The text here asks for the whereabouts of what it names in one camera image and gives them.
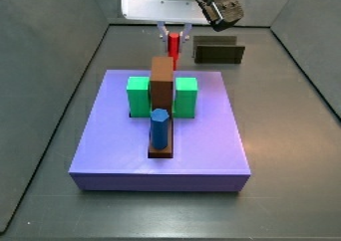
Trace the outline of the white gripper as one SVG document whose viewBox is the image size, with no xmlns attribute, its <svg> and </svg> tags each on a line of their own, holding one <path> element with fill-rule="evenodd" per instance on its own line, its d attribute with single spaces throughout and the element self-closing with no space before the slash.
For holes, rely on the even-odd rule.
<svg viewBox="0 0 341 241">
<path fill-rule="evenodd" d="M 122 12 L 130 20 L 158 21 L 161 39 L 166 44 L 166 49 L 170 35 L 166 22 L 185 23 L 180 32 L 180 49 L 189 40 L 192 24 L 207 24 L 195 0 L 122 0 Z"/>
</svg>

